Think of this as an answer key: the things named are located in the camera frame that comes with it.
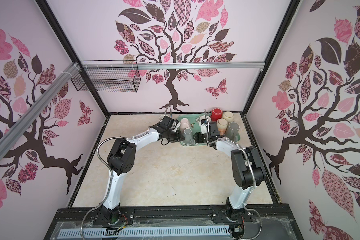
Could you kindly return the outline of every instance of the wire basket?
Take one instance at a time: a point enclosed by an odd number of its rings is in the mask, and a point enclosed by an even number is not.
[[[137,62],[130,60],[128,63],[134,64],[128,67],[84,66],[71,81],[77,91],[137,92],[141,80]]]

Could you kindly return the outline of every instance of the tree decal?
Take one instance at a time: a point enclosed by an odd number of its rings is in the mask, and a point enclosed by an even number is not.
[[[5,42],[5,39],[5,32],[0,29],[0,46],[11,49],[12,45]],[[36,102],[35,92],[40,91],[41,94],[43,94],[45,90],[42,88],[42,85],[52,84],[56,78],[53,64],[50,64],[48,68],[43,70],[43,65],[37,54],[31,58],[28,48],[20,40],[14,37],[11,37],[11,40],[19,50],[19,55],[15,57],[14,60],[7,62],[3,69],[7,79],[14,78],[11,80],[14,82],[14,89],[11,89],[8,84],[10,81],[0,75],[0,108],[2,106],[6,108],[0,109],[0,139],[15,124],[15,116],[21,116]],[[8,59],[8,55],[1,56],[0,60]],[[25,81],[32,83],[31,85],[33,87],[30,91],[26,91]],[[67,94],[67,91],[68,84],[59,91],[43,112],[39,114],[38,118],[29,126],[28,130],[24,132],[23,135],[26,137],[26,142],[11,149],[4,156],[4,159],[10,159],[10,161],[9,163],[0,165],[0,168],[6,168],[1,179],[5,182],[8,190],[21,195],[21,185],[37,178],[38,171],[48,167],[59,167],[63,168],[66,172],[68,194],[72,175],[78,175],[82,169],[82,167],[79,170],[76,169],[82,154],[70,162],[64,158],[48,156],[46,151],[46,148],[53,146],[52,139],[59,137],[53,129],[56,127],[64,127],[68,123],[63,120],[68,115],[71,107],[71,99],[63,98]],[[87,114],[91,112],[91,110],[85,106],[82,107],[82,109],[84,109],[83,112],[85,111]],[[57,118],[58,120],[49,123],[48,121],[53,118]]]
[[[124,41],[116,40],[114,48],[125,55],[124,60],[130,60],[128,56],[130,51],[137,52],[133,59],[139,63],[230,62],[235,56],[232,53],[224,53],[234,42],[223,42],[229,31],[222,29],[228,21],[228,12],[222,8],[223,0],[142,1],[144,5],[140,1],[124,0],[124,2],[135,7],[125,9],[119,14],[119,17],[125,16],[132,23],[116,21],[117,31]],[[170,12],[172,2],[174,10]],[[192,15],[197,16],[196,19],[190,19]],[[204,21],[194,26],[199,19]],[[143,27],[142,24],[146,23],[150,23],[151,26]],[[210,56],[210,51],[218,54]],[[156,84],[164,83],[171,93],[172,98],[161,109],[173,106],[174,110],[181,112],[178,106],[189,106],[189,104],[179,99],[173,81],[175,79],[188,81],[189,75],[196,81],[201,81],[201,77],[211,77],[219,72],[217,69],[198,69],[197,73],[187,69],[168,69],[143,70],[139,71],[139,74],[145,75],[147,82],[152,79]],[[213,92],[211,92],[212,88],[206,90],[214,97],[225,93],[222,88],[213,89]]]
[[[360,6],[355,8],[357,22],[360,22]],[[355,218],[353,197],[360,206],[360,164],[356,159],[346,159],[341,155],[345,152],[360,153],[355,145],[360,142],[360,127],[351,127],[355,123],[360,124],[360,36],[357,36],[358,28],[355,27],[354,33],[351,28],[348,20],[336,19],[334,35],[338,41],[330,37],[318,39],[321,54],[314,53],[309,45],[298,64],[292,62],[287,66],[287,80],[279,85],[280,90],[272,97],[280,110],[276,118],[281,122],[283,140],[277,155],[263,150],[271,161],[271,174],[274,169],[281,184],[279,165],[286,151],[296,145],[296,154],[301,155],[302,163],[312,164],[313,184],[322,184],[329,197]],[[345,52],[342,52],[341,45],[347,46]],[[322,60],[328,67],[321,67]],[[327,144],[333,143],[338,147],[327,147]],[[317,161],[322,161],[323,169]],[[336,173],[331,172],[328,166],[333,167]],[[343,173],[354,176],[337,175]],[[337,228],[321,229],[324,222],[317,218],[310,220],[317,234],[320,230],[331,229],[344,234],[344,239],[351,239]]]

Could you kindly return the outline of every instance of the wallpaper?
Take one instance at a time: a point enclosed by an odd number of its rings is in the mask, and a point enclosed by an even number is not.
[[[249,119],[303,237],[360,239],[360,1],[302,4]]]
[[[7,13],[0,15],[1,139],[67,74],[62,71],[70,60],[36,3],[1,1],[0,12]],[[54,96],[0,161],[0,238],[44,237],[56,210],[66,206],[103,122],[91,94],[77,92],[70,81]]]
[[[288,3],[117,0],[94,7],[84,1],[78,10],[74,1],[49,2],[80,59],[136,60],[138,65],[263,61]],[[269,21],[265,24],[253,9]],[[83,15],[100,17],[83,19]],[[72,16],[86,27],[85,32]],[[240,24],[252,19],[257,19],[255,24]],[[128,73],[131,79],[134,73]],[[141,70],[139,74],[137,93],[99,92],[110,112],[162,112],[167,106],[179,112],[202,111],[217,105],[241,111],[258,69]],[[116,104],[125,100],[129,104]]]

